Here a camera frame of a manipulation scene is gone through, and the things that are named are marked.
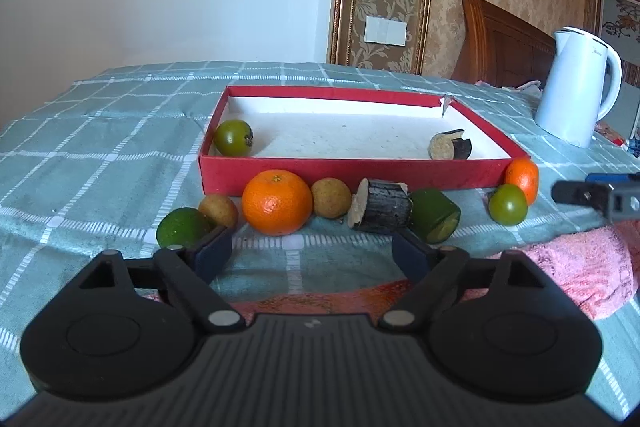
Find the white wall switch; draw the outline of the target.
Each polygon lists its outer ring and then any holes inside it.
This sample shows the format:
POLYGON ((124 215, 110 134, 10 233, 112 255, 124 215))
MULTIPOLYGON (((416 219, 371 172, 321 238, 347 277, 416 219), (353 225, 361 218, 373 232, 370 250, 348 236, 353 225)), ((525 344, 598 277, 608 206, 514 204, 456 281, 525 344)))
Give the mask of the white wall switch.
POLYGON ((407 23, 402 20, 368 16, 364 23, 363 41, 386 46, 407 45, 407 23))

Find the large orange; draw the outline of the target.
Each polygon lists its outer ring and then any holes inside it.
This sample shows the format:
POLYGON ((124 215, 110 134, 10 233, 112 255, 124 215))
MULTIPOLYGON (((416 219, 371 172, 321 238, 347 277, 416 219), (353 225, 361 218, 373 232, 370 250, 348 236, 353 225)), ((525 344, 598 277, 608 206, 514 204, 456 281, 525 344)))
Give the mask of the large orange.
POLYGON ((281 169, 254 176, 244 187, 241 206, 251 227, 272 236, 298 231, 314 209, 308 184, 297 174, 281 169))

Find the pink towel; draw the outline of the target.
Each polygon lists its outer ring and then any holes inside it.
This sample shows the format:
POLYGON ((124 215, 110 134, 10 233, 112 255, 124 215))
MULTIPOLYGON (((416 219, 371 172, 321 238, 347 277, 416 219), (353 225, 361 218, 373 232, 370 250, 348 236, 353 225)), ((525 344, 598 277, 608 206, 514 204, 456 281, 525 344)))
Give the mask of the pink towel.
POLYGON ((606 319, 639 289, 639 222, 627 220, 522 246, 590 319, 606 319))

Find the white electric kettle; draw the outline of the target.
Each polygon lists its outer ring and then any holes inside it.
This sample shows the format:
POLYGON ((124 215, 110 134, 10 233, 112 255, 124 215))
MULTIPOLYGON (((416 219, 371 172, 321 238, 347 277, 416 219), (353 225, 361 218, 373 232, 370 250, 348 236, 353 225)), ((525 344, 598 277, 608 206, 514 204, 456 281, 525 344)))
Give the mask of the white electric kettle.
POLYGON ((535 122, 555 138, 586 148, 620 94, 622 61, 612 46, 579 28, 565 26, 554 40, 535 122))

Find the red shallow cardboard tray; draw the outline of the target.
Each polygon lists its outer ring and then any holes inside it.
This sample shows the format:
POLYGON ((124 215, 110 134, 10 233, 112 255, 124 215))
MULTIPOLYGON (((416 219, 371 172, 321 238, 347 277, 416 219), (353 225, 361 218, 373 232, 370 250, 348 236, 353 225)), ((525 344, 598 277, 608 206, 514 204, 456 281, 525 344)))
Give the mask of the red shallow cardboard tray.
POLYGON ((214 109, 198 154, 206 194, 239 196, 258 173, 288 170, 307 183, 342 180, 356 190, 363 178, 400 182, 411 191, 498 185, 518 144, 473 109, 446 95, 328 87, 229 86, 214 109), (246 157, 213 147, 216 128, 247 122, 254 145, 246 157), (467 160, 433 160, 436 133, 464 130, 467 160))

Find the green plaid bedsheet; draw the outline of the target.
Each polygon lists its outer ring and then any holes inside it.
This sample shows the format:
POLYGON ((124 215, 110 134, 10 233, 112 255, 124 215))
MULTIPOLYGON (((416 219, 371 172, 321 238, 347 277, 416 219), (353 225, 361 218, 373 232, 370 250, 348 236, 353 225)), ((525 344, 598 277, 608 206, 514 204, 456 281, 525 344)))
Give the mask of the green plaid bedsheet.
MULTIPOLYGON (((115 248, 149 257, 155 228, 170 210, 203 197, 198 150, 210 115, 230 84, 332 87, 453 95, 532 156, 539 196, 517 228, 486 211, 488 190, 448 193, 462 210, 447 243, 485 257, 600 229, 589 208, 555 205, 556 180, 588 173, 638 172, 639 161, 594 136, 583 150, 534 124, 537 101, 522 92, 444 78, 341 66, 282 63, 174 63, 107 69, 74 82, 53 101, 1 130, 1 418, 34 388, 18 348, 26 325, 94 255, 115 248)), ((390 238, 314 218, 293 237, 267 239, 247 225, 234 236, 228 268, 213 288, 230 303, 279 295, 356 291, 403 279, 390 238)), ((626 275, 630 270, 624 269, 626 275)), ((622 297, 597 320, 603 359, 588 393, 623 419, 639 405, 639 274, 593 297, 622 297)))

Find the wooden headboard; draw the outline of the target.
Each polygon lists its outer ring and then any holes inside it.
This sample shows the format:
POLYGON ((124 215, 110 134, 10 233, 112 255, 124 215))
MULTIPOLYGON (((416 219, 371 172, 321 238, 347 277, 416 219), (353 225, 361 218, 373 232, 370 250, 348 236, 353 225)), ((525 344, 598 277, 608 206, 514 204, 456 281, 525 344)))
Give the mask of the wooden headboard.
POLYGON ((552 35, 486 0, 461 0, 465 35, 452 80, 515 88, 544 82, 555 57, 552 35))

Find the brown longan fruit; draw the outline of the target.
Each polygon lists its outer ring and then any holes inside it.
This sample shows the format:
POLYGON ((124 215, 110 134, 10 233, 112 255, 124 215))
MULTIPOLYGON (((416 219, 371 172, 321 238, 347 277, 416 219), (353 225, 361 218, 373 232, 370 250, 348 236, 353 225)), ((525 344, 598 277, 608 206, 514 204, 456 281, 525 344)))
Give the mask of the brown longan fruit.
POLYGON ((348 213, 352 192, 341 180, 324 178, 311 185, 314 213, 326 219, 336 219, 348 213))
POLYGON ((234 229, 239 219, 234 202, 228 196, 220 194, 206 195, 198 204, 198 211, 214 225, 223 225, 228 229, 234 229))

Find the cut cucumber piece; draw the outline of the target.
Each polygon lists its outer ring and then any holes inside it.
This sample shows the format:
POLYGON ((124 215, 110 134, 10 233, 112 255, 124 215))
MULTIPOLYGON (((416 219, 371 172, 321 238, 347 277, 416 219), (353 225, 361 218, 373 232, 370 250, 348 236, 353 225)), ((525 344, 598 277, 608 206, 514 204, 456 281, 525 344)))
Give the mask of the cut cucumber piece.
POLYGON ((427 244, 445 242, 457 230, 460 208, 437 188, 424 188, 409 196, 412 204, 408 228, 427 244))

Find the small orange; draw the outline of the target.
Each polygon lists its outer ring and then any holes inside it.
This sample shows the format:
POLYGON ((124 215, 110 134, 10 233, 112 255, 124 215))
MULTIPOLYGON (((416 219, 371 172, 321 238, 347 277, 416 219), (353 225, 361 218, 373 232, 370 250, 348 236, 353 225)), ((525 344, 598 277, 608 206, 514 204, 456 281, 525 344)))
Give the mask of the small orange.
POLYGON ((527 205, 531 206, 538 194, 538 167, 529 158, 515 158, 504 170, 503 182, 519 187, 525 195, 527 205))

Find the green avocado-like fruit end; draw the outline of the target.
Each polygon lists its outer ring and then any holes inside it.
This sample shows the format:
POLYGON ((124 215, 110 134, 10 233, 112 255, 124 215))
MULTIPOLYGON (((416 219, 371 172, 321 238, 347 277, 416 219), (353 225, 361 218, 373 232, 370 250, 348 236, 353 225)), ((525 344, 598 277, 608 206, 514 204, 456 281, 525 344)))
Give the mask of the green avocado-like fruit end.
POLYGON ((191 207, 172 210, 163 217, 156 229, 156 240, 160 247, 181 245, 189 248, 196 245, 214 225, 201 211, 191 207))

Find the green tomato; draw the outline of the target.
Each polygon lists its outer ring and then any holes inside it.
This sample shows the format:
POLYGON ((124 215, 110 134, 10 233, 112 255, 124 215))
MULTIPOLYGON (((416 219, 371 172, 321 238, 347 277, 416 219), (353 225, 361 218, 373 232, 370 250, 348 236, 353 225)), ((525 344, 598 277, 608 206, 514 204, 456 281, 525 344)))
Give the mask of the green tomato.
POLYGON ((528 205, 524 192, 516 185, 500 185, 488 202, 488 212, 492 220, 513 227, 525 220, 528 205))
POLYGON ((253 148, 254 133, 246 121, 223 121, 215 130, 214 145, 224 157, 245 157, 253 148))

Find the short dark eggplant chunk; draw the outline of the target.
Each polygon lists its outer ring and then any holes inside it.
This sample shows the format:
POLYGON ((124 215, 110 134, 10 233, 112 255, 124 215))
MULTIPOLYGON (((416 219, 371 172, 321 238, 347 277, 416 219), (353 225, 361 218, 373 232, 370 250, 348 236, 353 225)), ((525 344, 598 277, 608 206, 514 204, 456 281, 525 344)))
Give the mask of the short dark eggplant chunk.
POLYGON ((428 144, 433 160, 467 160, 472 154, 472 142, 464 139, 463 129, 436 133, 428 144))

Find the framed flower picture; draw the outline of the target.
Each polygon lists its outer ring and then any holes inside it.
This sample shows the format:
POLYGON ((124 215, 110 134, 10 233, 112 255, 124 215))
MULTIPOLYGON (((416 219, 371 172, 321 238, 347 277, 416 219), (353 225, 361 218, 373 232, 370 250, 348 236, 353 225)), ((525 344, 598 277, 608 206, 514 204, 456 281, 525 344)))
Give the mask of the framed flower picture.
POLYGON ((639 41, 640 4, 636 0, 601 0, 600 27, 603 37, 639 41))

